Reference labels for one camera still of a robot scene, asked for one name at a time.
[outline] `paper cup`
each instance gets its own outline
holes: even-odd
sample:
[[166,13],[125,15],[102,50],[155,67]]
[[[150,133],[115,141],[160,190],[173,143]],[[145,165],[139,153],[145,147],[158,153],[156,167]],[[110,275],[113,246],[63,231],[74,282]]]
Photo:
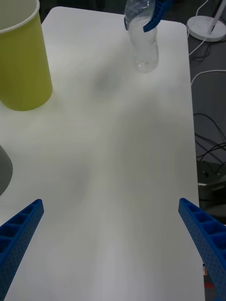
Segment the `paper cup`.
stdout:
[[38,0],[0,0],[0,100],[26,111],[52,94]]

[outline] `white table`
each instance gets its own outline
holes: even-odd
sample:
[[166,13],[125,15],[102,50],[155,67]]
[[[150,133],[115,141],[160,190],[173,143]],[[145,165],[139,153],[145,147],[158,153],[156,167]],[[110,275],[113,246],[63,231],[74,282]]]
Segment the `white table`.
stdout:
[[54,86],[29,111],[0,105],[14,173],[0,222],[45,214],[6,301],[203,301],[202,261],[179,214],[198,203],[186,28],[158,26],[138,74],[123,16],[54,8],[43,24]]

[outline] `water bottle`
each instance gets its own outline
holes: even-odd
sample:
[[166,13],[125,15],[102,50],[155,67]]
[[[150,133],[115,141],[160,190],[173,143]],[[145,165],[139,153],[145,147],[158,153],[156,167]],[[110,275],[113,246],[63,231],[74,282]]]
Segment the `water bottle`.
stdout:
[[125,23],[140,72],[154,70],[159,61],[157,28],[144,32],[144,25],[152,19],[154,8],[155,0],[127,0],[125,7]]

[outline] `clear plastic bottle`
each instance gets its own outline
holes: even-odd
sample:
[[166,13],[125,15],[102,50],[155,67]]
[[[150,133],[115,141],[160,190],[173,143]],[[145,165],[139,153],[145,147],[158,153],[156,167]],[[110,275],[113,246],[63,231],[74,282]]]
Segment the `clear plastic bottle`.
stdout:
[[154,7],[155,0],[127,0],[125,7],[125,22],[140,72],[151,72],[159,61],[157,28],[144,32],[144,25],[152,19]]

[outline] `cup rim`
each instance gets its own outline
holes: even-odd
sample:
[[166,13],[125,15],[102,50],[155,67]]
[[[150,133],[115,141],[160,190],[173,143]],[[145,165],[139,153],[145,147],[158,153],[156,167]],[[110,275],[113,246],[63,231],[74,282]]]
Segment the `cup rim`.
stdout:
[[39,12],[39,8],[40,8],[40,2],[39,2],[39,0],[36,0],[36,8],[35,8],[34,12],[28,18],[26,18],[25,20],[23,20],[22,22],[20,22],[16,25],[13,25],[13,26],[5,28],[5,29],[1,29],[0,34],[10,32],[14,29],[17,29],[17,28],[22,27],[23,25],[27,24],[29,21],[34,19],[34,17],[37,15],[37,13]]

